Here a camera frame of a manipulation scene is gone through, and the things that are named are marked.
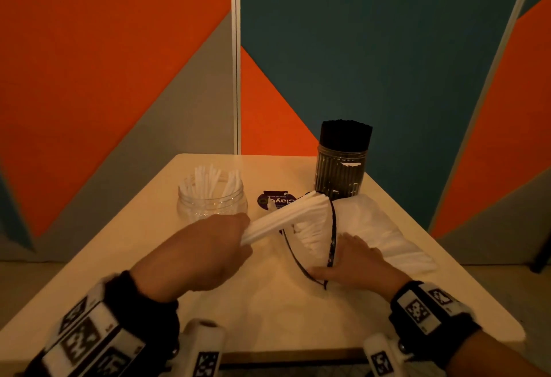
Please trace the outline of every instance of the purple tag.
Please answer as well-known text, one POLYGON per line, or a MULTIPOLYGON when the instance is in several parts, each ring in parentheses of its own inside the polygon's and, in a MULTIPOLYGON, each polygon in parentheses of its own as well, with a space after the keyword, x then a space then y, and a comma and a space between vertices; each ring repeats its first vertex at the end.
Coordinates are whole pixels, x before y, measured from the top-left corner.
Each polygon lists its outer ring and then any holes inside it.
POLYGON ((296 200, 295 196, 289 194, 286 191, 265 191, 258 196, 256 201, 258 205, 264 210, 268 210, 268 199, 271 198, 275 201, 275 206, 279 209, 283 206, 287 206, 289 203, 293 203, 296 200))

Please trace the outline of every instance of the tabletop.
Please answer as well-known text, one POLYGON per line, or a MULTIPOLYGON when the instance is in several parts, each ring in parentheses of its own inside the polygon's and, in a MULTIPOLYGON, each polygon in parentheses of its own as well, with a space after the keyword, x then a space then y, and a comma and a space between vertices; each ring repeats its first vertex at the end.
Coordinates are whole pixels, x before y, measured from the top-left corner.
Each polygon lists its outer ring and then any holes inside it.
MULTIPOLYGON (((0 361, 28 361, 43 347, 52 325, 100 278, 129 269, 186 225, 176 211, 177 186, 198 165, 240 169, 249 216, 264 190, 295 197, 311 191, 315 157, 181 154, 159 172, 0 331, 0 361)), ((437 262, 436 271, 414 276, 434 282, 470 306, 486 332, 510 346, 525 339, 522 326, 367 174, 367 194, 403 235, 437 262)), ((180 298, 182 325, 208 318, 228 331, 225 363, 356 358, 374 332, 395 335, 389 306, 368 291, 333 286, 325 291, 306 279, 279 234, 253 244, 238 273, 209 292, 180 298)))

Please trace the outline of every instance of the hand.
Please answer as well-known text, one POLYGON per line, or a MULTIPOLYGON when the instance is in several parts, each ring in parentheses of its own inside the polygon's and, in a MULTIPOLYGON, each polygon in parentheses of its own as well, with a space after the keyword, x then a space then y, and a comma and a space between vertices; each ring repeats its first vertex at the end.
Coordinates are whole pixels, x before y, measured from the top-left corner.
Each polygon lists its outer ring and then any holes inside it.
POLYGON ((377 248, 370 249, 359 236, 337 237, 333 267, 313 267, 317 280, 335 281, 346 287, 374 291, 390 302, 410 276, 386 262, 377 248))
POLYGON ((233 276, 252 255, 241 236, 245 213, 213 215, 184 227, 130 270, 138 290, 163 303, 186 291, 212 290, 233 276))

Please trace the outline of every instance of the black chair leg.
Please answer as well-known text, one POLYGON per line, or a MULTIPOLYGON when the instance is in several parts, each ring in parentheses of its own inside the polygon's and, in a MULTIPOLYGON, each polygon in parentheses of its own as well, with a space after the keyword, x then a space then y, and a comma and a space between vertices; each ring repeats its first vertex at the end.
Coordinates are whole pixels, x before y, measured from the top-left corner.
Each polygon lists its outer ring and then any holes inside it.
POLYGON ((549 262, 551 258, 551 234, 547 238, 547 241, 543 244, 540 252, 534 258, 534 261, 530 264, 530 271, 539 274, 543 268, 549 262))

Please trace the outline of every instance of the floor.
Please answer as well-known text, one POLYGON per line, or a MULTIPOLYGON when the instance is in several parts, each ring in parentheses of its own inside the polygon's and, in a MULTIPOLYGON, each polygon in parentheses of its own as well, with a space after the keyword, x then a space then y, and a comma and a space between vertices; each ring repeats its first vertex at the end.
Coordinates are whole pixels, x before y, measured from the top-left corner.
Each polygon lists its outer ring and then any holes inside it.
MULTIPOLYGON (((0 328, 61 268, 61 263, 0 262, 0 328)), ((551 267, 541 274, 522 266, 466 269, 524 326, 526 358, 551 373, 551 267)), ((224 370, 220 377, 364 377, 367 372, 366 365, 286 367, 224 370)), ((410 374, 438 375, 422 366, 410 369, 410 374)))

